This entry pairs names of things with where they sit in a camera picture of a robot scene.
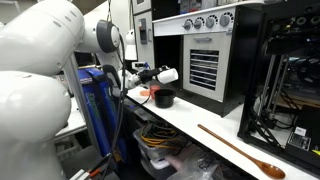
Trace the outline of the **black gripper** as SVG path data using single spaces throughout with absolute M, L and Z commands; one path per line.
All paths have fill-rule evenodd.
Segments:
M 156 68 L 153 70 L 143 70 L 139 73 L 140 81 L 142 83 L 147 83 L 152 80 L 153 76 L 160 74 L 162 70 L 160 68 Z

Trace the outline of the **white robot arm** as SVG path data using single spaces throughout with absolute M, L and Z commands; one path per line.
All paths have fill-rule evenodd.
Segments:
M 74 52 L 118 49 L 117 26 L 69 0 L 42 0 L 0 30 L 0 180 L 68 180 L 55 135 L 71 113 L 54 78 Z

